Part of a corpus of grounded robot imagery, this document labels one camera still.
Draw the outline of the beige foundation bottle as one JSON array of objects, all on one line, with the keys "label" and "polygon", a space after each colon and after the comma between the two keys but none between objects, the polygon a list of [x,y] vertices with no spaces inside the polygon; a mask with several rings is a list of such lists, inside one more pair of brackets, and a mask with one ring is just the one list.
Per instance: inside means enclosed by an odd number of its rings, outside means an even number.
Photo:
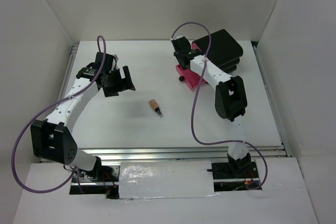
[{"label": "beige foundation bottle", "polygon": [[161,108],[158,105],[158,103],[156,102],[155,99],[152,99],[149,101],[149,106],[151,107],[151,109],[158,115],[158,116],[162,116],[162,112],[161,112]]}]

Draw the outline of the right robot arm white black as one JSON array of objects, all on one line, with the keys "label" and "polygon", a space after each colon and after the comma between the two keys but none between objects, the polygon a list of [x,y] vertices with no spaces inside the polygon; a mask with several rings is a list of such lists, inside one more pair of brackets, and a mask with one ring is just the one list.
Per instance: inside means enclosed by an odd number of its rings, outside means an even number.
[{"label": "right robot arm white black", "polygon": [[243,116],[247,107],[244,82],[240,76],[231,76],[243,55],[241,45],[224,29],[193,42],[182,35],[171,42],[182,70],[198,75],[215,90],[215,111],[230,122],[228,171],[233,177],[241,177],[251,162],[244,143]]}]

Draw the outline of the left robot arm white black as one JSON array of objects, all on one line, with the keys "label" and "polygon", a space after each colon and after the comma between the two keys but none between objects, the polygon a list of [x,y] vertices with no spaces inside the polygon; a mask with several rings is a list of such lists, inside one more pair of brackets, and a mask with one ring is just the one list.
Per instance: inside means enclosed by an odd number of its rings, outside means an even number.
[{"label": "left robot arm white black", "polygon": [[72,131],[86,105],[100,90],[105,97],[135,90],[128,66],[119,69],[117,60],[115,55],[98,52],[94,62],[79,70],[66,100],[57,105],[44,120],[35,120],[31,124],[33,153],[36,157],[77,167],[93,182],[113,171],[102,165],[101,158],[79,149]]}]

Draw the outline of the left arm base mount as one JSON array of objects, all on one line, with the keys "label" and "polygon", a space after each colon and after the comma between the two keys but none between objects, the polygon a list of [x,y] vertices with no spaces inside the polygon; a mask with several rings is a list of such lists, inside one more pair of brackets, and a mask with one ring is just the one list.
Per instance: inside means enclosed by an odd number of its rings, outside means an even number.
[{"label": "left arm base mount", "polygon": [[101,195],[107,199],[119,199],[120,165],[102,166],[102,173],[93,175],[81,171],[72,177],[70,195]]}]

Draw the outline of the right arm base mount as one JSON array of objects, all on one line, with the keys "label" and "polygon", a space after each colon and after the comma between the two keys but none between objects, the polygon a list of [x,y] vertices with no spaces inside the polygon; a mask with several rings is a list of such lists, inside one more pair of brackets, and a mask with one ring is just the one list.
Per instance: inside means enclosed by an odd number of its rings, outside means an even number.
[{"label": "right arm base mount", "polygon": [[238,172],[230,170],[229,162],[211,163],[211,168],[207,171],[212,174],[214,192],[242,191],[248,188],[254,189],[260,185],[255,162],[251,162],[246,168]]}]

